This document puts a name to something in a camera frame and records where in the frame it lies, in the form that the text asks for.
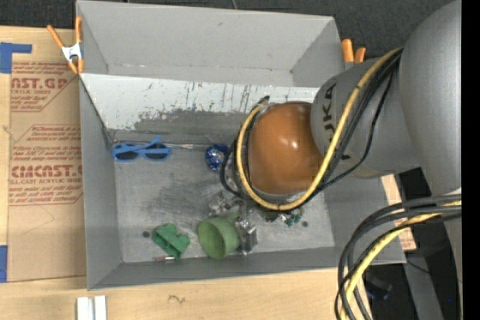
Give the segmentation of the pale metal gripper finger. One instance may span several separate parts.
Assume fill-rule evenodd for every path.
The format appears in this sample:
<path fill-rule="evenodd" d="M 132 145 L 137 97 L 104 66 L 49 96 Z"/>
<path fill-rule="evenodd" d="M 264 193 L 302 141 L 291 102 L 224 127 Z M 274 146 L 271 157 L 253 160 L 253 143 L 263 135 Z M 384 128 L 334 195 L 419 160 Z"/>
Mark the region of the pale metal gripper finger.
<path fill-rule="evenodd" d="M 240 206 L 240 199 L 233 197 L 228 198 L 222 192 L 215 194 L 208 202 L 208 215 L 217 217 L 222 214 L 232 212 Z"/>
<path fill-rule="evenodd" d="M 240 239 L 239 252 L 247 255 L 258 244 L 257 226 L 247 218 L 238 217 L 235 230 Z"/>

